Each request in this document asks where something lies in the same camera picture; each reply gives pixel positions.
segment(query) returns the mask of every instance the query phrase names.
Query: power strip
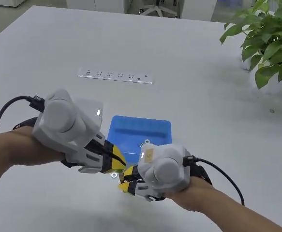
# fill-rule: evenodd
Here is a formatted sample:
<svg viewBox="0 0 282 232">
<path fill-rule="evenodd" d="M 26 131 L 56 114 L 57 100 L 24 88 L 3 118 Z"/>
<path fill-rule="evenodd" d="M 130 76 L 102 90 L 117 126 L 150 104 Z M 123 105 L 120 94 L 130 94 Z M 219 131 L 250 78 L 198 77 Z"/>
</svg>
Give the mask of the power strip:
<svg viewBox="0 0 282 232">
<path fill-rule="evenodd" d="M 125 81 L 144 84 L 153 84 L 154 79 L 147 74 L 135 74 L 132 72 L 113 72 L 100 69 L 85 69 L 81 68 L 78 72 L 78 77 L 103 79 L 112 81 Z"/>
</svg>

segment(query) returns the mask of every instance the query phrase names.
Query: white table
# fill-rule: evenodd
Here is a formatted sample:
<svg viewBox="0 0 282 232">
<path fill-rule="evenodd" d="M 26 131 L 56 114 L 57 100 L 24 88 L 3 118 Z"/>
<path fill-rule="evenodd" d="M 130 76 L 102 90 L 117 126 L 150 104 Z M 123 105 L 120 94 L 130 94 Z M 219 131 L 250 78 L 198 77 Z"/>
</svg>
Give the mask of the white table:
<svg viewBox="0 0 282 232">
<path fill-rule="evenodd" d="M 170 120 L 174 142 L 218 164 L 248 207 L 282 225 L 282 108 L 272 114 L 272 102 L 252 95 L 238 67 L 243 37 L 221 46 L 222 32 L 220 23 L 32 7 L 0 34 L 0 108 L 17 95 L 62 87 L 104 102 L 105 134 L 114 115 Z M 155 84 L 77 78 L 80 66 L 145 71 Z M 35 115 L 16 103 L 0 131 Z M 206 168 L 214 185 L 238 200 L 227 180 Z M 0 232 L 219 231 L 204 215 L 116 186 L 109 175 L 60 163 L 14 167 L 0 181 Z"/>
</svg>

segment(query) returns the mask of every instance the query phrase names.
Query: blue plastic box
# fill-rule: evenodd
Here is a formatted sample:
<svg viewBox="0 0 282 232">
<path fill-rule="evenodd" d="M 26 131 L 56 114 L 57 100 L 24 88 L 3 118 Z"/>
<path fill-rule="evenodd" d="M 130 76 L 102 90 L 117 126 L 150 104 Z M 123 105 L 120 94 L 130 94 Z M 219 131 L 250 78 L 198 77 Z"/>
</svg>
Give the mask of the blue plastic box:
<svg viewBox="0 0 282 232">
<path fill-rule="evenodd" d="M 137 165 L 141 144 L 149 139 L 152 144 L 172 143 L 171 123 L 164 120 L 114 116 L 108 141 L 115 144 L 125 156 L 127 167 Z"/>
</svg>

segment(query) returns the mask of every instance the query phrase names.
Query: black wrist strap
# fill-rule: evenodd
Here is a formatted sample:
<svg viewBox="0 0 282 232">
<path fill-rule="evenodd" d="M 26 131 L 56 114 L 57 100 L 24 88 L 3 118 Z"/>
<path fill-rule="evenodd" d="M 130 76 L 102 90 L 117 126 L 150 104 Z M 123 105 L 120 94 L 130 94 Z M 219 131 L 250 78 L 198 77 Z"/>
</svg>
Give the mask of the black wrist strap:
<svg viewBox="0 0 282 232">
<path fill-rule="evenodd" d="M 202 166 L 196 165 L 195 163 L 190 166 L 190 176 L 202 178 L 209 184 L 213 185 L 205 169 Z"/>
</svg>

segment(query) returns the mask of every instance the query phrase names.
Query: chair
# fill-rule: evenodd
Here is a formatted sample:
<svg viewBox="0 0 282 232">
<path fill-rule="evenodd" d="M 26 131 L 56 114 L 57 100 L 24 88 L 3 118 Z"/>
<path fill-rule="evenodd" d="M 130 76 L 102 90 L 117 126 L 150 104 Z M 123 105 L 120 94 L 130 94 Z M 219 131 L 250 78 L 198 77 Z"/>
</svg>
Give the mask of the chair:
<svg viewBox="0 0 282 232">
<path fill-rule="evenodd" d="M 156 0 L 154 5 L 146 5 L 143 8 L 147 9 L 147 10 L 144 11 L 143 9 L 140 9 L 141 15 L 148 15 L 148 14 L 156 11 L 158 13 L 159 17 L 163 17 L 162 12 L 167 12 L 167 13 L 169 13 L 171 15 L 174 15 L 175 18 L 178 17 L 177 12 L 172 11 L 172 10 L 166 8 L 166 7 L 160 6 L 160 0 Z"/>
</svg>

